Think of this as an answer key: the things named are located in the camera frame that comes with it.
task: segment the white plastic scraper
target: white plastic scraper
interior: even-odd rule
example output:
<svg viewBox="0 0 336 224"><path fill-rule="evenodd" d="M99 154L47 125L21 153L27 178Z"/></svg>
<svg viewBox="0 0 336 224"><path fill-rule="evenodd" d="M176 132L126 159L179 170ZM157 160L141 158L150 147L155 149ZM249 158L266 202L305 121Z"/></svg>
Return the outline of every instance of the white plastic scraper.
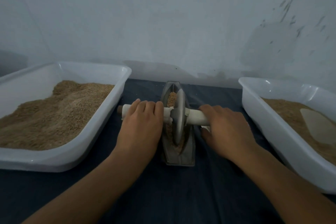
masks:
<svg viewBox="0 0 336 224"><path fill-rule="evenodd" d="M320 143L336 143L336 126L319 112L302 108L300 110L311 136Z"/></svg>

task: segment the pile of grain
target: pile of grain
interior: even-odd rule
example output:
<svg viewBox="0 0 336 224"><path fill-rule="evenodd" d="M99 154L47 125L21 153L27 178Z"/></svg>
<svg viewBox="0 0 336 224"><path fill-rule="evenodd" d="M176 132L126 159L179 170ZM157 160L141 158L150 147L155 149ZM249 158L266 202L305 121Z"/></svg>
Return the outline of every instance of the pile of grain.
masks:
<svg viewBox="0 0 336 224"><path fill-rule="evenodd" d="M171 92L168 97L167 107L174 107L176 102L177 94L175 92ZM175 150L180 153L183 148L184 143L184 132L182 134L182 138L179 145L175 145L173 141L173 125L166 124L166 134L168 141L174 146Z"/></svg>
<svg viewBox="0 0 336 224"><path fill-rule="evenodd" d="M336 165L336 145L324 144L316 141L307 128L306 122L300 110L302 108L313 110L301 103L286 101L283 99L263 100L289 124L318 154L330 163Z"/></svg>
<svg viewBox="0 0 336 224"><path fill-rule="evenodd" d="M0 119L0 147L49 150L74 139L114 85L62 81L52 96L23 103Z"/></svg>

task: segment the white wall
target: white wall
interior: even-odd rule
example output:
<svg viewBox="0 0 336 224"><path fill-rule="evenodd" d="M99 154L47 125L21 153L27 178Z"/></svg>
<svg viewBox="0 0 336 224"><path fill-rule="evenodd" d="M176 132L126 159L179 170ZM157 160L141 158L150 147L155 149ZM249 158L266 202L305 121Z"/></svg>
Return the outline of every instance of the white wall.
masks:
<svg viewBox="0 0 336 224"><path fill-rule="evenodd" d="M133 78L233 87L241 76L292 78L336 92L335 0L0 5L0 34L6 35L0 50L26 56L28 65L53 59L116 63L130 66ZM13 25L3 22L4 15Z"/></svg>

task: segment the plastic container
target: plastic container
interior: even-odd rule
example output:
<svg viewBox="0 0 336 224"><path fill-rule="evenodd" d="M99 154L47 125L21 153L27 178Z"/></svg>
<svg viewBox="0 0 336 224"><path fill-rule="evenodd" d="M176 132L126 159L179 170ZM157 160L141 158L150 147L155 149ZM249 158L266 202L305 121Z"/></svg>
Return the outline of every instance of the plastic container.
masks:
<svg viewBox="0 0 336 224"><path fill-rule="evenodd" d="M95 135L114 110L130 74L129 67L119 65L55 62L1 77L0 117L14 112L19 104L51 96L54 86L62 80L113 84L115 87L72 141L44 151L0 148L0 169L62 172L76 166L86 157Z"/></svg>
<svg viewBox="0 0 336 224"><path fill-rule="evenodd" d="M313 150L261 97L299 102L336 121L336 95L299 82L239 79L243 107L283 162L322 192L336 194L336 166Z"/></svg>

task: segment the person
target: person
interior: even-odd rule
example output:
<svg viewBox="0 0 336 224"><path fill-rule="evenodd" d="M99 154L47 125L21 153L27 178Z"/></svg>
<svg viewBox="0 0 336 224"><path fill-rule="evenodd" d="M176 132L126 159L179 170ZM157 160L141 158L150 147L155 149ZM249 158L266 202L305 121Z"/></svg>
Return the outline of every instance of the person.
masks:
<svg viewBox="0 0 336 224"><path fill-rule="evenodd" d="M242 113L220 106L203 105L199 109L211 127L211 132L202 129L206 143L240 167L285 223L336 223L333 202L260 147ZM111 154L23 223L98 222L153 158L162 127L162 102L137 99L129 108Z"/></svg>

